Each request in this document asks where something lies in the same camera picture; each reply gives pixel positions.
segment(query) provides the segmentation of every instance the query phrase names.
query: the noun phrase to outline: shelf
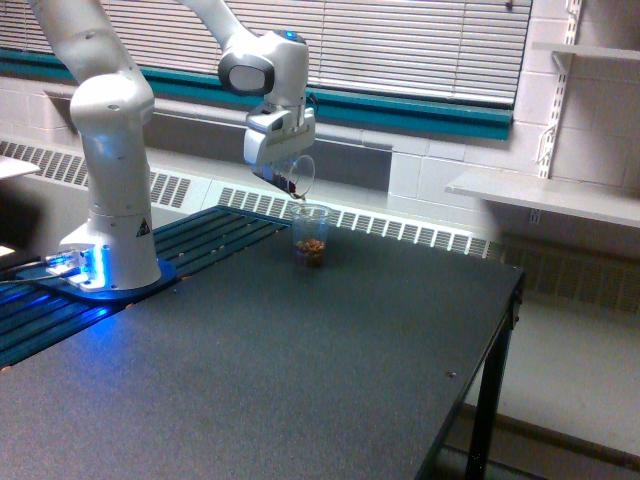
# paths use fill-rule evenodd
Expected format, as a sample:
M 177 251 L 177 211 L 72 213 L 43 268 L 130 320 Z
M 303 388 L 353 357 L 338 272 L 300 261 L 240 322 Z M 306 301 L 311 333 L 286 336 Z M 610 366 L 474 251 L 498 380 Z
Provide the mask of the shelf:
M 619 48 L 590 47 L 587 45 L 565 45 L 564 43 L 533 42 L 534 50 L 549 50 L 568 53 L 580 57 L 610 58 L 613 60 L 638 60 L 640 51 L 621 50 Z
M 534 50 L 548 50 L 563 73 L 568 71 L 568 57 L 608 58 L 610 60 L 640 61 L 640 51 L 619 48 L 593 47 L 588 45 L 566 45 L 564 43 L 533 42 Z
M 640 227 L 640 194 L 495 170 L 467 170 L 447 192 L 547 212 Z
M 35 173 L 39 170 L 40 169 L 32 163 L 0 155 L 0 180 Z

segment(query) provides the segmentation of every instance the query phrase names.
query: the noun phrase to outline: window blinds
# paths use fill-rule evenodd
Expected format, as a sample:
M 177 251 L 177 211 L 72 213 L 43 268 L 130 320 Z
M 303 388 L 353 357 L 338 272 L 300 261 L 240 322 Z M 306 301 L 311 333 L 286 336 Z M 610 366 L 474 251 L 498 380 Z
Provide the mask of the window blinds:
M 309 84 L 511 105 L 532 0 L 228 0 L 254 33 L 309 45 Z M 220 49 L 175 0 L 102 0 L 140 65 L 216 73 Z M 0 47 L 50 48 L 26 0 L 0 0 Z

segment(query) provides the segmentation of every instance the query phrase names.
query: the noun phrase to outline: heating vent cover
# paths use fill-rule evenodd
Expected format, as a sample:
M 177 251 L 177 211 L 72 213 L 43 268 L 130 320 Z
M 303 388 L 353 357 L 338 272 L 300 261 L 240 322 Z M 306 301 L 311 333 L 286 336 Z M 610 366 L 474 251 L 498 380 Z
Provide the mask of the heating vent cover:
M 291 202 L 270 194 L 225 187 L 218 203 L 251 212 L 289 219 Z M 472 232 L 426 222 L 406 221 L 389 215 L 330 205 L 329 223 L 382 237 L 391 237 L 463 255 L 498 260 L 524 268 L 527 292 L 538 292 L 629 313 L 638 313 L 640 270 L 633 265 L 610 266 L 589 257 L 577 258 L 571 252 L 553 251 L 535 244 L 525 247 L 502 244 L 473 235 Z
M 40 171 L 34 175 L 38 177 L 88 187 L 87 167 L 80 156 L 8 141 L 0 141 L 0 155 L 37 165 Z M 180 209 L 190 185 L 188 178 L 152 171 L 149 177 L 151 203 Z

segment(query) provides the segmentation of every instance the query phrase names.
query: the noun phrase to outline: teal window frame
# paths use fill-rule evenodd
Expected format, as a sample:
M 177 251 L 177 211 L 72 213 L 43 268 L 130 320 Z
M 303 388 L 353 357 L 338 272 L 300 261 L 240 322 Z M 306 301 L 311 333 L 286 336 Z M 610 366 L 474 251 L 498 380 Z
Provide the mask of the teal window frame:
M 141 67 L 156 95 L 253 107 L 261 97 L 242 97 L 222 88 L 215 75 Z M 20 77 L 73 80 L 54 55 L 0 48 L 0 73 Z M 382 95 L 308 88 L 320 108 L 319 121 L 356 123 L 372 129 L 431 132 L 507 140 L 513 110 Z

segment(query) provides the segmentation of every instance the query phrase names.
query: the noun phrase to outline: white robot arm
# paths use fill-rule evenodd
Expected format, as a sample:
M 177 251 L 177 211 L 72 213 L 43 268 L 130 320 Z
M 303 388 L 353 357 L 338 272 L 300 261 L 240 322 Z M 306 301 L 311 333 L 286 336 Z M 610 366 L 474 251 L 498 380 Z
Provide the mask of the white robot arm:
M 61 242 L 86 252 L 83 272 L 67 278 L 92 291 L 130 290 L 160 278 L 142 126 L 154 97 L 99 0 L 29 0 L 56 56 L 80 86 L 71 117 L 89 173 L 89 218 Z M 64 274 L 69 265 L 50 269 Z
M 274 174 L 313 144 L 315 118 L 305 108 L 309 49 L 292 31 L 256 37 L 244 28 L 223 0 L 180 0 L 200 17 L 222 48 L 218 76 L 240 95 L 264 95 L 247 115 L 244 159 L 253 173 L 288 193 L 290 182 Z
M 181 0 L 220 43 L 218 68 L 226 88 L 264 95 L 247 115 L 244 158 L 252 171 L 277 187 L 315 135 L 313 109 L 305 108 L 309 54 L 294 32 L 256 37 L 223 0 Z M 149 165 L 142 127 L 151 118 L 153 92 L 113 31 L 99 0 L 29 0 L 54 53 L 80 86 L 71 117 L 81 133 L 89 173 L 89 218 L 65 237 L 63 249 L 86 254 L 82 272 L 67 280 L 100 292 L 147 286 L 161 272 L 151 234 Z M 77 265 L 51 267 L 65 274 Z

